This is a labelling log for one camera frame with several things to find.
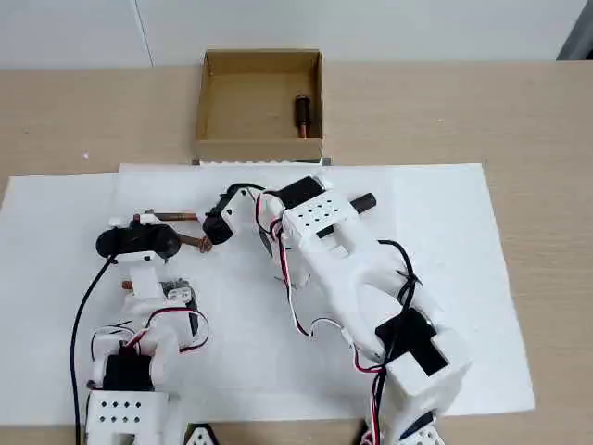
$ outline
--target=red wire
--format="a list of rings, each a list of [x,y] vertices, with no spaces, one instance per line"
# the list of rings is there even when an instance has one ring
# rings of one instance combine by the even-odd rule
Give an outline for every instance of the red wire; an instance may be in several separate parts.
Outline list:
[[[352,348],[354,348],[354,366],[356,366],[356,369],[366,374],[377,374],[381,372],[383,366],[381,366],[380,364],[368,368],[363,368],[362,366],[360,366],[359,350],[356,349],[356,346],[353,346]]]
[[[152,322],[152,320],[153,320],[153,318],[155,318],[155,316],[160,315],[161,313],[165,313],[165,312],[197,312],[202,317],[204,317],[204,320],[206,320],[206,323],[208,323],[208,318],[206,318],[206,315],[204,315],[201,311],[193,310],[190,308],[163,308],[163,309],[156,310],[150,314],[150,316],[148,317],[148,321],[146,322],[145,328],[148,328],[150,326],[150,322]],[[133,340],[133,343],[129,343],[126,346],[129,348],[129,347],[132,347],[133,345],[135,345],[136,343],[138,343],[142,339],[142,337],[144,337],[146,335],[146,332],[148,332],[148,331],[144,331],[140,336],[138,336],[137,338],[135,338]],[[208,332],[208,335],[206,336],[206,338],[204,339],[204,341],[202,341],[200,344],[194,345],[194,346],[188,346],[185,348],[180,348],[179,352],[184,353],[184,352],[188,352],[190,350],[198,350],[206,344],[206,342],[208,341],[208,338],[209,338],[209,332]]]

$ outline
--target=white plastic part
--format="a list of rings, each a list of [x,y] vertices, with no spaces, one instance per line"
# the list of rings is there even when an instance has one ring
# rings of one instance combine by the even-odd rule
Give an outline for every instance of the white plastic part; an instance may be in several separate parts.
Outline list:
[[[198,426],[185,442],[185,445],[214,445],[214,440],[207,428]]]
[[[240,233],[244,228],[253,227],[254,199],[258,193],[258,190],[240,188],[222,209],[221,217],[233,235]]]
[[[388,444],[398,443],[398,438],[421,415],[442,414],[461,390],[472,363],[465,343],[450,329],[437,331],[431,341],[447,362],[436,373],[427,375],[409,352],[387,365],[381,425]]]
[[[398,445],[445,445],[445,441],[438,435],[435,427],[429,425],[407,436]]]
[[[336,249],[317,236],[330,225],[346,254],[336,255]],[[283,228],[287,242],[300,254],[344,326],[345,339],[367,358],[380,362],[385,350],[374,334],[376,326],[367,325],[360,310],[360,304],[371,305],[372,301],[360,301],[359,293],[364,286],[372,286],[391,297],[397,294],[406,280],[402,276],[405,264],[397,251],[381,246],[346,198],[332,190],[286,210]],[[395,299],[394,304],[401,308]],[[387,365],[379,422],[388,445],[398,444],[401,435],[424,414],[444,412],[459,393],[471,365],[465,342],[447,329],[442,311],[422,286],[416,288],[412,307],[432,323],[436,334],[431,341],[446,365],[429,376],[409,352]]]
[[[130,268],[134,294],[143,299],[164,299],[165,294],[158,281],[155,268],[148,264],[149,262],[145,261],[144,264],[141,263]]]
[[[87,444],[118,443],[122,435],[133,435],[138,445],[165,445],[168,400],[164,392],[91,391]]]

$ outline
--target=robotic arm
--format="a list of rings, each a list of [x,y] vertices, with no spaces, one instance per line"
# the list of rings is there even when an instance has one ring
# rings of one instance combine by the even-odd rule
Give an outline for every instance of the robotic arm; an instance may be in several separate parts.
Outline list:
[[[184,280],[159,282],[156,268],[174,256],[181,240],[154,214],[137,215],[96,242],[97,252],[128,269],[130,293],[119,320],[98,328],[91,342],[86,434],[89,445],[183,443],[179,399],[168,392],[182,354],[208,340],[208,320]]]
[[[230,197],[219,209],[218,215],[223,218],[219,218],[219,226],[224,223],[233,227],[232,219],[224,219],[233,200],[234,196]],[[441,439],[433,423],[461,390],[471,365],[470,355],[463,339],[446,325],[438,305],[421,286],[416,290],[418,280],[405,250],[394,241],[380,244],[365,228],[359,213],[329,183],[310,176],[282,190],[263,191],[256,201],[262,241],[267,248],[278,246],[277,251],[269,248],[269,252],[283,270],[297,329],[305,336],[312,332],[299,323],[291,300],[293,287],[305,285],[311,277],[329,301],[333,312],[329,321],[341,328],[354,349],[357,368],[376,374],[367,419],[369,433],[362,443],[416,444],[425,439],[439,443],[435,442]],[[269,229],[261,221],[270,222]],[[208,233],[208,224],[204,229]],[[330,233],[334,234],[333,244],[323,240]],[[360,300],[363,286],[398,296],[393,304],[399,314],[384,324],[368,325],[360,306],[372,305],[372,301]],[[361,368],[359,353],[375,366]]]

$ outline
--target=wooden table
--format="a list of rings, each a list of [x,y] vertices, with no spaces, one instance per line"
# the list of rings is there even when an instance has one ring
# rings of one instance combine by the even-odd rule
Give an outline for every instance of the wooden table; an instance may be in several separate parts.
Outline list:
[[[455,445],[593,443],[593,64],[325,68],[325,146],[334,163],[486,169],[536,410],[442,419],[441,434]],[[0,72],[0,190],[11,174],[188,162],[198,85],[196,68]],[[347,444],[356,427],[215,429],[223,444]],[[0,429],[10,444],[72,436],[69,427]]]

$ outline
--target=open cardboard box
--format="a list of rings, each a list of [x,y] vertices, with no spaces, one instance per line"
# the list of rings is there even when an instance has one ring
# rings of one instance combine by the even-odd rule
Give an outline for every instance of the open cardboard box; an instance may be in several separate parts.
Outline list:
[[[295,97],[311,99],[299,139]],[[202,161],[322,158],[322,55],[318,50],[209,50],[204,57],[196,154]]]

